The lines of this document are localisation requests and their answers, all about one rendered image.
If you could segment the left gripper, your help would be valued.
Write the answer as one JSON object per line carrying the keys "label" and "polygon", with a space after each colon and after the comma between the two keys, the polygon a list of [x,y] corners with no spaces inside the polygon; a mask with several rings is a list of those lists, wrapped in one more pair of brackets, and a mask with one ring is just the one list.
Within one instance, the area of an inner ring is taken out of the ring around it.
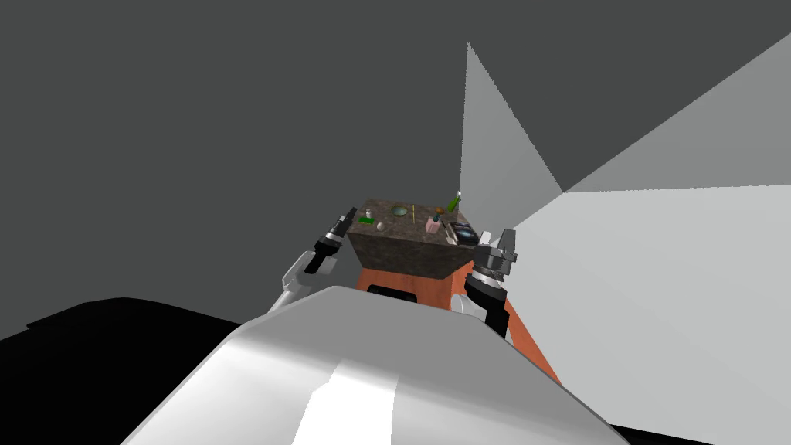
{"label": "left gripper", "polygon": [[334,224],[334,235],[343,238],[354,222],[358,209],[353,207],[347,214],[341,216]]}

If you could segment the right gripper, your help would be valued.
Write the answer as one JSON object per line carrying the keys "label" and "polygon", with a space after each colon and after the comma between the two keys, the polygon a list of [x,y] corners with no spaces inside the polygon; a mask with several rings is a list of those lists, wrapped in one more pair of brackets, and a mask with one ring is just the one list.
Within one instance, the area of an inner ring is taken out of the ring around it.
{"label": "right gripper", "polygon": [[511,274],[517,261],[516,230],[504,229],[496,246],[490,246],[491,233],[483,231],[479,246],[474,248],[473,270],[490,278],[504,278]]}

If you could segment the brown stone top orange table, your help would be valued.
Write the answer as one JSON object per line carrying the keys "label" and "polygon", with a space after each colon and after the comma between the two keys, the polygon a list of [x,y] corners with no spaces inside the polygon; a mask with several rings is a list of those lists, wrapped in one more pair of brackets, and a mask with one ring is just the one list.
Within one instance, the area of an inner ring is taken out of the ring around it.
{"label": "brown stone top orange table", "polygon": [[[409,213],[394,217],[390,209],[403,206]],[[357,288],[367,290],[371,285],[390,287],[416,295],[418,303],[441,309],[450,309],[453,294],[464,292],[465,276],[472,271],[474,248],[450,245],[442,225],[437,233],[425,231],[426,221],[435,215],[432,207],[416,206],[416,224],[412,223],[412,204],[402,201],[368,198],[358,211],[365,217],[366,209],[372,211],[373,225],[355,222],[348,238],[362,265]],[[463,222],[456,210],[441,220]],[[378,223],[385,229],[378,231]]]}

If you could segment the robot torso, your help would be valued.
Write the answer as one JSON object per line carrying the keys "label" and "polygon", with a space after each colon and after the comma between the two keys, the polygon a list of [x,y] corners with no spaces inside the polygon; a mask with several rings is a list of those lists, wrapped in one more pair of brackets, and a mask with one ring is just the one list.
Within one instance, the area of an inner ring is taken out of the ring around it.
{"label": "robot torso", "polygon": [[122,445],[629,445],[470,315],[329,287],[242,324]]}

